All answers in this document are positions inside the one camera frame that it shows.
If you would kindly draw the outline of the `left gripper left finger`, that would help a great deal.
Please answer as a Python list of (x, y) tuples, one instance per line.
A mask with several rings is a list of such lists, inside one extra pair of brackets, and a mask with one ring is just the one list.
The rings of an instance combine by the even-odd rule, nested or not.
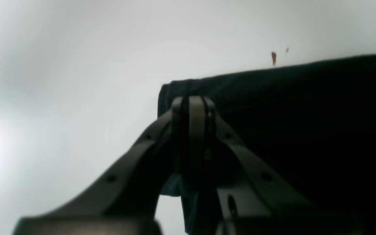
[(149, 125), (127, 153), (77, 197), (47, 214), (24, 217), (15, 235), (161, 235), (155, 212), (170, 177), (182, 175), (188, 98)]

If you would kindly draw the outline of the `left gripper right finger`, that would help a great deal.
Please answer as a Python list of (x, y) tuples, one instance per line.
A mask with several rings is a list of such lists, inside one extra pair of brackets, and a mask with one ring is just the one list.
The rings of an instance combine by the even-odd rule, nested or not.
[(188, 98), (190, 235), (314, 235), (314, 206), (249, 150), (209, 98)]

